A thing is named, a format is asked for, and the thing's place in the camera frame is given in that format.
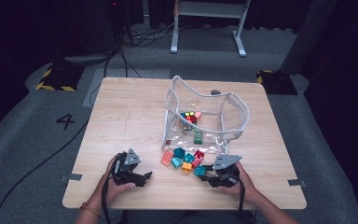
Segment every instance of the white metal stand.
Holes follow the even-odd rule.
[[[178,14],[183,16],[201,16],[201,17],[219,17],[219,18],[233,18],[240,19],[238,30],[233,31],[235,43],[237,44],[238,52],[241,57],[246,56],[245,48],[241,41],[241,31],[243,23],[245,22],[246,14],[250,0],[245,4],[225,4],[225,3],[206,3],[206,2],[186,2],[179,3]],[[178,16],[174,16],[174,27],[172,35],[171,53],[178,51]]]

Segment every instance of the transparent bag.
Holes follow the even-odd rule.
[[[162,148],[228,154],[249,118],[248,106],[233,92],[203,95],[176,76],[167,92]]]

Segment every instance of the black base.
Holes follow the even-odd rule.
[[[52,65],[43,75],[36,89],[49,91],[77,91],[77,83],[79,82],[84,69],[84,66],[68,65],[65,67],[58,67]]]
[[[297,95],[292,79],[281,71],[260,70],[256,78],[257,82],[263,85],[266,94]]]

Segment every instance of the light wood surface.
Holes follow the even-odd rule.
[[[232,91],[248,105],[250,121],[241,138],[230,142],[229,154],[242,155],[241,164],[255,186],[281,209],[303,209],[307,203],[282,140],[263,87],[257,83],[185,80],[202,94]],[[106,77],[79,149],[63,205],[78,208],[85,202],[118,152],[132,148],[142,162],[134,173],[152,171],[143,188],[121,194],[110,205],[117,209],[238,209],[237,197],[226,195],[193,174],[160,163],[168,79]],[[202,164],[212,164],[208,154]],[[253,209],[251,204],[244,205]]]

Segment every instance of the gray carpet floor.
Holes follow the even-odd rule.
[[[296,38],[289,30],[244,30],[241,39],[248,55],[241,58],[231,37],[233,29],[185,30],[180,33],[176,54],[170,54],[170,35],[147,47],[123,50],[141,76],[142,71],[163,70],[169,78],[178,75],[183,79],[256,82],[258,70],[280,68]],[[25,84],[30,93],[0,123],[0,202],[16,182],[70,141],[90,116],[92,107],[85,102],[94,76],[103,75],[103,64],[86,67],[78,91],[37,91],[35,87],[48,66],[29,75]],[[123,59],[115,56],[107,68],[108,73],[123,72]],[[268,96],[297,176],[307,183],[303,188],[307,208],[287,212],[301,223],[358,223],[351,183],[326,144],[303,95],[308,81],[301,75],[292,76],[292,80],[297,96]],[[64,124],[56,120],[67,114],[73,115],[75,123],[65,130]],[[65,183],[61,177],[72,172],[83,134],[84,130],[8,195],[0,210],[0,223],[74,222],[78,210],[63,207]],[[111,211],[114,223],[120,215],[121,211]],[[260,214],[257,219],[266,223]]]

